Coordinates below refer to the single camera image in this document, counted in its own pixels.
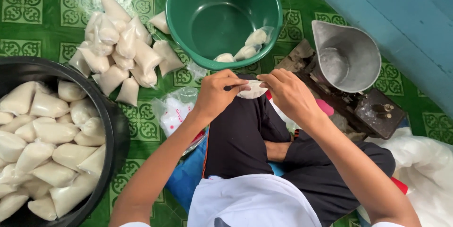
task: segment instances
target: foot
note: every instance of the foot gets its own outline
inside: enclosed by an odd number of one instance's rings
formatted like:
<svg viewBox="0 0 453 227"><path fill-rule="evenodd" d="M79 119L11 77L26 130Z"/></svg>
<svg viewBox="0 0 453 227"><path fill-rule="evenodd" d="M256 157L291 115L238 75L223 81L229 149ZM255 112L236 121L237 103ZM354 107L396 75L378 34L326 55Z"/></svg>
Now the foot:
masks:
<svg viewBox="0 0 453 227"><path fill-rule="evenodd" d="M272 162L281 163L285 160L286 152L288 151L291 142L270 142L265 140L267 150L267 159Z"/></svg>

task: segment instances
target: blue wall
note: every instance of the blue wall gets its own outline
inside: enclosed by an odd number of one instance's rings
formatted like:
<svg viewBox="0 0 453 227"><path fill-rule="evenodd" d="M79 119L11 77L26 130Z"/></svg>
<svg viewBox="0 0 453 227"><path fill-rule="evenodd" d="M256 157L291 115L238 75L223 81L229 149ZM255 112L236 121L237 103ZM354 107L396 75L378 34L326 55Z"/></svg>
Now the blue wall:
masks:
<svg viewBox="0 0 453 227"><path fill-rule="evenodd" d="M453 0L325 0L453 117Z"/></svg>

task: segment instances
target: green plastic basin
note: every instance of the green plastic basin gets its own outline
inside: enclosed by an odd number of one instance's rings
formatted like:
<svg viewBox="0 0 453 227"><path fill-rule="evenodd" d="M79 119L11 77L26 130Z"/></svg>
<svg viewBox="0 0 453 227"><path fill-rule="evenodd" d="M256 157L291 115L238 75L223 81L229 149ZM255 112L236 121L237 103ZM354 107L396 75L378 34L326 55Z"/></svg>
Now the green plastic basin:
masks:
<svg viewBox="0 0 453 227"><path fill-rule="evenodd" d="M252 64L274 46L283 23L280 0L167 0L166 17L173 39L199 66L219 71ZM233 56L256 29L271 26L271 40L258 54L239 62L215 62Z"/></svg>

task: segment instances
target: white shirt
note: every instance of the white shirt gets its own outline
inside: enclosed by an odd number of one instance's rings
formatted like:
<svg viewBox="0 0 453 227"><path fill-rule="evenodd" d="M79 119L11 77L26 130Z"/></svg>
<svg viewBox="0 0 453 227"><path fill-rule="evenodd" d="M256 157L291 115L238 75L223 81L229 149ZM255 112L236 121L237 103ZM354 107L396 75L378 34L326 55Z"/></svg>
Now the white shirt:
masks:
<svg viewBox="0 0 453 227"><path fill-rule="evenodd" d="M128 223L122 227L148 227ZM187 227L321 227L305 196L289 181L269 174L202 179L190 205ZM402 227L377 223L373 227Z"/></svg>

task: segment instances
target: person's left hand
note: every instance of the person's left hand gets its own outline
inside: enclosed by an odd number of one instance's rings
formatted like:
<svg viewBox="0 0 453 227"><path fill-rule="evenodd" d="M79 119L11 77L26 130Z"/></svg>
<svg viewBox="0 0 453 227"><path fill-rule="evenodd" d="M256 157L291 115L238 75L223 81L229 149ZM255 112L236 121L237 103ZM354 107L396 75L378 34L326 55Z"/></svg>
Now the person's left hand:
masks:
<svg viewBox="0 0 453 227"><path fill-rule="evenodd" d="M238 78L228 69L206 76L201 81L201 90L192 112L197 115L199 121L209 124L225 110L239 92L250 90L248 82L246 79ZM225 91L226 86L230 86L231 90Z"/></svg>

